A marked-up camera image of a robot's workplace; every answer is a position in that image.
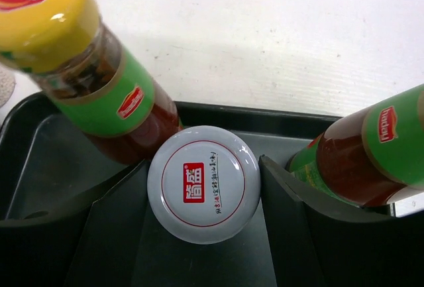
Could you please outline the sesame jar silver lid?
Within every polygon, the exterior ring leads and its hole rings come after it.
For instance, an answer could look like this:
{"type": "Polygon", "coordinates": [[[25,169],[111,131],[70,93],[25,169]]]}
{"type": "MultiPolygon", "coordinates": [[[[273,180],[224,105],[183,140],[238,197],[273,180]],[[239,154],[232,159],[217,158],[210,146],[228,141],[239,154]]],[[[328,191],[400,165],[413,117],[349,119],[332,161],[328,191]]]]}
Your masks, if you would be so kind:
{"type": "Polygon", "coordinates": [[[15,89],[15,74],[6,67],[0,67],[0,107],[10,100],[15,89]]]}

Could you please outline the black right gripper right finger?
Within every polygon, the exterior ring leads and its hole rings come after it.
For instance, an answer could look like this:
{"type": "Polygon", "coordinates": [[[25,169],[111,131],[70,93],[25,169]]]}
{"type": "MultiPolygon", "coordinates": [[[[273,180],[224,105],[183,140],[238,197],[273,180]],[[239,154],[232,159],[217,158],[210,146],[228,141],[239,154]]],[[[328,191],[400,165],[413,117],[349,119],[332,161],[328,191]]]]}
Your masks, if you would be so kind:
{"type": "Polygon", "coordinates": [[[259,160],[262,207],[278,286],[422,286],[423,213],[351,206],[259,160]]]}

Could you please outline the sauce bottle yellow cap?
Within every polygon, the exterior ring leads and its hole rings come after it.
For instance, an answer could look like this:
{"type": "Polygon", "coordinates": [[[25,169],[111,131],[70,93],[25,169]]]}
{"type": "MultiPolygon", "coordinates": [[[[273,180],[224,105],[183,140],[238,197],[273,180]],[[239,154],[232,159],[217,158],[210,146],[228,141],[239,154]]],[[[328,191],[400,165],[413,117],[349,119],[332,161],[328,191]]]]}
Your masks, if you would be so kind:
{"type": "Polygon", "coordinates": [[[377,207],[423,192],[423,86],[337,120],[286,168],[357,206],[377,207]]]}
{"type": "Polygon", "coordinates": [[[104,24],[95,0],[1,0],[1,63],[27,74],[106,156],[154,156],[175,103],[104,24]]]}

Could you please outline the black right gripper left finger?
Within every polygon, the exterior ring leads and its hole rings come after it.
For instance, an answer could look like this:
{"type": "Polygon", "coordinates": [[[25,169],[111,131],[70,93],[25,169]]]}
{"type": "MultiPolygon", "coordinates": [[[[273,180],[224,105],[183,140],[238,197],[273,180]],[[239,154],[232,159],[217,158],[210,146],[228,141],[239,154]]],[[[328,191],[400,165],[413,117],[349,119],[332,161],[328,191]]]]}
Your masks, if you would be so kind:
{"type": "Polygon", "coordinates": [[[121,170],[50,211],[1,221],[2,286],[130,286],[149,163],[121,170]]]}

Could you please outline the dark jar white lid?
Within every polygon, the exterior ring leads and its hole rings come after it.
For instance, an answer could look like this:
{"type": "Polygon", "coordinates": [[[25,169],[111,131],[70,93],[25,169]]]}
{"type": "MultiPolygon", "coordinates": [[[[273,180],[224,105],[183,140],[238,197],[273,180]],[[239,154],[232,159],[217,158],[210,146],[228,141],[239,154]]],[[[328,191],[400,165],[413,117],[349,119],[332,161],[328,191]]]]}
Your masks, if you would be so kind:
{"type": "Polygon", "coordinates": [[[170,137],[148,170],[148,201],[173,236],[200,245],[234,237],[260,201],[260,169],[249,146],[222,128],[201,125],[170,137]]]}

